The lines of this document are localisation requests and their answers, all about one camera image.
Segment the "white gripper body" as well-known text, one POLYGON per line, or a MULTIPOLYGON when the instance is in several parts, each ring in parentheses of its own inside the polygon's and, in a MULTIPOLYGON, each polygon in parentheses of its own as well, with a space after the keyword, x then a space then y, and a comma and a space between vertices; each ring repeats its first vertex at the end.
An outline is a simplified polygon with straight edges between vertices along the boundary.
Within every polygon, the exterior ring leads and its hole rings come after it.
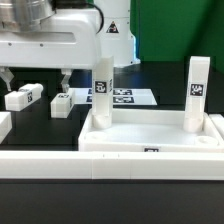
POLYGON ((0 31, 0 66, 92 69, 101 58, 97 14, 55 14, 39 32, 0 31))

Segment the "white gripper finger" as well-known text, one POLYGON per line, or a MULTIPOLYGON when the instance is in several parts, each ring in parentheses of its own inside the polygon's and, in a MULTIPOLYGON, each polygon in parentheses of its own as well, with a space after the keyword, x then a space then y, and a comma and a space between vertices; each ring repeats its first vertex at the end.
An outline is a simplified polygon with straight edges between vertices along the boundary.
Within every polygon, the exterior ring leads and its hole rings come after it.
POLYGON ((0 78, 5 82, 7 90, 11 91, 10 82, 13 80, 14 75, 10 69, 6 67, 0 67, 0 78))
POLYGON ((64 93, 67 93, 70 85, 69 85, 69 79, 72 75, 73 70, 72 69, 62 69, 61 74, 63 75, 63 79, 61 81, 62 90, 64 93))

